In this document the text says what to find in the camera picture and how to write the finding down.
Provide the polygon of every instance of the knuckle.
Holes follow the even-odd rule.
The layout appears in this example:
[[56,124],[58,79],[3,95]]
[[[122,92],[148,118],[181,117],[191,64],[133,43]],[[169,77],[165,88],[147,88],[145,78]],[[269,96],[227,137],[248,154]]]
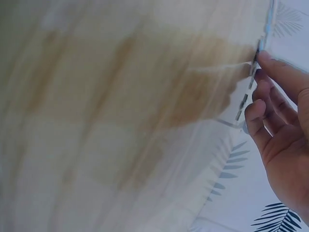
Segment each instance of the knuckle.
[[286,100],[282,100],[282,101],[278,104],[278,110],[279,110],[279,112],[283,112],[283,111],[285,111],[285,110],[287,110],[287,109],[289,109],[289,108],[290,108],[290,106],[289,106],[289,104],[287,103]]
[[309,99],[309,87],[301,90],[298,94],[298,99]]

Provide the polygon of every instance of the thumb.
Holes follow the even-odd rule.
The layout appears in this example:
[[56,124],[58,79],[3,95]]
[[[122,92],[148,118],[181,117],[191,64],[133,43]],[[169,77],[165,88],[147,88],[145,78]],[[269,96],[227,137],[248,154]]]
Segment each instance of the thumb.
[[284,62],[272,59],[266,51],[262,51],[257,60],[265,73],[297,104],[299,94],[309,88],[309,75]]

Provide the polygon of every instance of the hand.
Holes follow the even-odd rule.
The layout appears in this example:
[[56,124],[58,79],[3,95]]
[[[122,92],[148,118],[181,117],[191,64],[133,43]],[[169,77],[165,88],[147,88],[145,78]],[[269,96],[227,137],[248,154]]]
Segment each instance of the hand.
[[[273,191],[309,224],[309,74],[271,59],[265,51],[258,62],[262,69],[245,112],[248,131]],[[298,106],[298,113],[271,79]]]

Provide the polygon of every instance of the palm leaf pattern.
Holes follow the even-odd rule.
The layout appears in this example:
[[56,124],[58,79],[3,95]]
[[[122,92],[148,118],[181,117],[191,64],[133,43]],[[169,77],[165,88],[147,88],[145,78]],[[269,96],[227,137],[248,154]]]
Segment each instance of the palm leaf pattern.
[[[221,196],[221,192],[224,191],[226,188],[224,186],[224,179],[233,179],[237,178],[235,170],[243,168],[243,161],[247,160],[246,157],[244,157],[245,154],[247,154],[250,151],[247,150],[241,150],[241,148],[246,144],[247,142],[240,143],[233,147],[232,152],[228,152],[228,146],[225,145],[223,140],[220,140],[219,145],[217,146],[218,150],[221,150],[223,152],[217,152],[216,154],[213,154],[218,164],[223,167],[223,171],[219,175],[219,180],[217,182],[208,181],[208,184],[212,187],[210,190],[211,195]],[[218,173],[219,169],[215,166],[212,166],[211,169]]]
[[303,25],[301,23],[301,12],[280,2],[274,26],[274,36],[279,38],[286,35],[292,36],[302,30]]
[[263,212],[251,225],[258,226],[254,232],[295,232],[296,228],[301,229],[299,216],[282,203],[266,205]]

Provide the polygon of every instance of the finger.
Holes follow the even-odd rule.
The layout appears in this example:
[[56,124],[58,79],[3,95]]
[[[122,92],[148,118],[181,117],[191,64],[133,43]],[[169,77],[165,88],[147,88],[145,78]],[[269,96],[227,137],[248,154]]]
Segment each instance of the finger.
[[284,62],[272,59],[266,51],[262,51],[257,59],[266,74],[297,104],[299,93],[309,88],[309,75]]
[[268,133],[263,123],[263,115],[266,104],[262,100],[256,100],[245,110],[246,123],[250,136],[253,138],[261,154],[271,140],[272,136]]
[[255,75],[256,82],[266,81],[270,86],[270,100],[274,107],[275,112],[284,120],[285,123],[294,126],[299,126],[298,114],[293,107],[288,103],[287,99],[275,87],[272,80],[266,73],[259,69]]
[[256,90],[253,92],[253,101],[261,99],[265,102],[266,108],[263,115],[264,125],[272,135],[275,135],[286,124],[275,112],[269,93],[269,84],[266,81],[261,80],[258,82]]
[[276,113],[285,121],[285,123],[299,126],[297,112],[289,104],[286,98],[276,89],[276,87],[273,87],[270,90],[270,99]]

